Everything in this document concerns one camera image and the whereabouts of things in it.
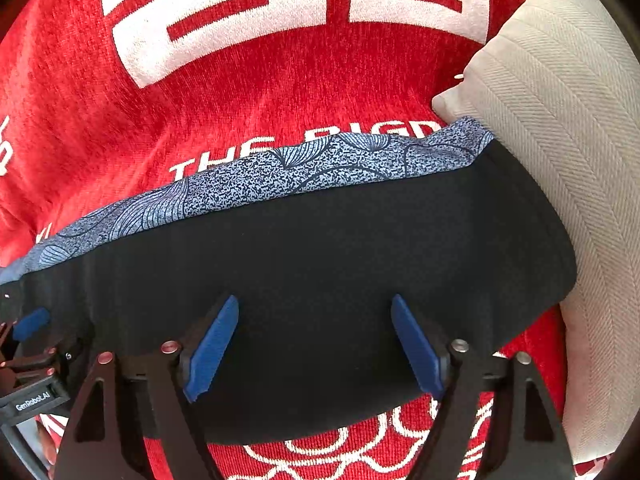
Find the black pants with grey trim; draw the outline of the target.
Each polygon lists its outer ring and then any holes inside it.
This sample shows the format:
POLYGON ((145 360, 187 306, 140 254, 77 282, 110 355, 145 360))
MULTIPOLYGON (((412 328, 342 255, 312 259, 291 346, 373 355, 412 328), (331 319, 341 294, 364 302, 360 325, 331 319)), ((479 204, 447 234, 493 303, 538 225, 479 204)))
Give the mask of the black pants with grey trim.
POLYGON ((249 444, 416 398, 395 296, 491 354, 576 273, 536 181, 462 118, 422 139, 322 136, 104 206, 2 269, 1 310, 46 308, 55 333, 86 318, 94 351, 138 356, 235 296, 238 327, 193 411, 210 442, 249 444))

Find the red bedspread with white characters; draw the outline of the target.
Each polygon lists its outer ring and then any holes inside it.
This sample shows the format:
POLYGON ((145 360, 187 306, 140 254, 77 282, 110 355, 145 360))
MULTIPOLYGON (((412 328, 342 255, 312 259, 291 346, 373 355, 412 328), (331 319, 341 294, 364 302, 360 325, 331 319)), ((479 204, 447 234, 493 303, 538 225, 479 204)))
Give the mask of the red bedspread with white characters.
POLYGON ((270 148, 422 138, 524 1, 28 0, 1 23, 1 261, 270 148))

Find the beige herringbone pillow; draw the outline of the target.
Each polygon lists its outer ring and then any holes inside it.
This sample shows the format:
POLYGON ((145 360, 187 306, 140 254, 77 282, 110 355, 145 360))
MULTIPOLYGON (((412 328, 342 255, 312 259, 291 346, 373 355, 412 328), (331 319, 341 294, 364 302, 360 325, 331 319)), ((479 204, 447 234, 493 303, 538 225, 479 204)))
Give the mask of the beige herringbone pillow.
POLYGON ((563 425, 576 463, 612 453, 639 408, 639 63, 600 0, 526 0, 439 93, 495 133, 570 234, 563 425))

